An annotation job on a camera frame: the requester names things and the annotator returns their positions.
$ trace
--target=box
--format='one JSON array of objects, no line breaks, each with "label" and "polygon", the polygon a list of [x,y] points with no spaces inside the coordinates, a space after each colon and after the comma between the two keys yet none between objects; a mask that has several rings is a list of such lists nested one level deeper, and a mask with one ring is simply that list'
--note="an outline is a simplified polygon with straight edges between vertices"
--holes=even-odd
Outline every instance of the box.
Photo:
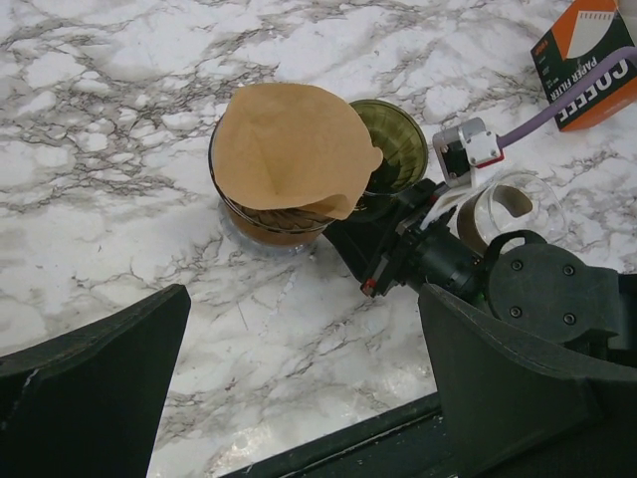
[{"label": "box", "polygon": [[[550,103],[564,95],[613,51],[635,46],[637,0],[574,0],[531,50]],[[561,110],[563,131],[594,126],[637,100],[637,68],[619,62]]]}]

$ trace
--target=coffee filter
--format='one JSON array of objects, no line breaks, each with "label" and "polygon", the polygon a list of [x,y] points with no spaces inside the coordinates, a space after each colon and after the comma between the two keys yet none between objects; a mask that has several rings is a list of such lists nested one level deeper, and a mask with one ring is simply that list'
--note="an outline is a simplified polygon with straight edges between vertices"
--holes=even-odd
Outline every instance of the coffee filter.
[{"label": "coffee filter", "polygon": [[219,188],[255,210],[299,208],[345,219],[382,152],[356,111],[318,87],[243,87],[219,124]]}]

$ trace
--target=screw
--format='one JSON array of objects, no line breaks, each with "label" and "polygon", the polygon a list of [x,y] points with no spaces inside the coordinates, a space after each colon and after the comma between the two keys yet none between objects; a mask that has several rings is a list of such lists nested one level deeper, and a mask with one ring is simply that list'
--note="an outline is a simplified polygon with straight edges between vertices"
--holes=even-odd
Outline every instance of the screw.
[{"label": "screw", "polygon": [[576,322],[576,318],[573,314],[564,314],[564,323],[568,326],[574,325]]}]

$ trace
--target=cable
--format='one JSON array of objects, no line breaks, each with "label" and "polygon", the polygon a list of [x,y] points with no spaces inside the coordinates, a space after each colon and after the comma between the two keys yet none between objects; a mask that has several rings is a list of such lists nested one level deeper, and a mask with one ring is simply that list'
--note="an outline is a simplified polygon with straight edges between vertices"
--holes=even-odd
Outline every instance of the cable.
[{"label": "cable", "polygon": [[637,67],[637,47],[622,47],[615,50],[608,55],[604,60],[597,64],[595,68],[590,70],[588,74],[575,84],[570,90],[564,93],[554,103],[551,103],[542,112],[535,117],[529,119],[527,122],[518,126],[511,132],[508,132],[504,136],[498,137],[498,146],[500,149],[504,149],[507,146],[519,141],[526,135],[532,133],[545,122],[553,118],[570,103],[574,102],[577,97],[583,94],[588,88],[603,77],[608,71],[617,65],[622,60],[630,60],[635,67]]}]

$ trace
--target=white marble surface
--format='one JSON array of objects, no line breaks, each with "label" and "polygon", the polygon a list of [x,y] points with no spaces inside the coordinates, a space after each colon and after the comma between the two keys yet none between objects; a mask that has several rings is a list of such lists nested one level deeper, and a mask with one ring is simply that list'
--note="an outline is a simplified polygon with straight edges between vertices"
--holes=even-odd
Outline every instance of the white marble surface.
[{"label": "white marble surface", "polygon": [[[431,392],[414,293],[365,300],[326,241],[268,261],[223,237],[212,125],[237,87],[288,81],[393,102],[429,138],[474,115],[505,133],[546,104],[529,50],[567,3],[0,2],[0,355],[185,284],[156,478],[220,476]],[[636,120],[550,123],[507,151],[554,186],[590,264],[637,268]]]}]

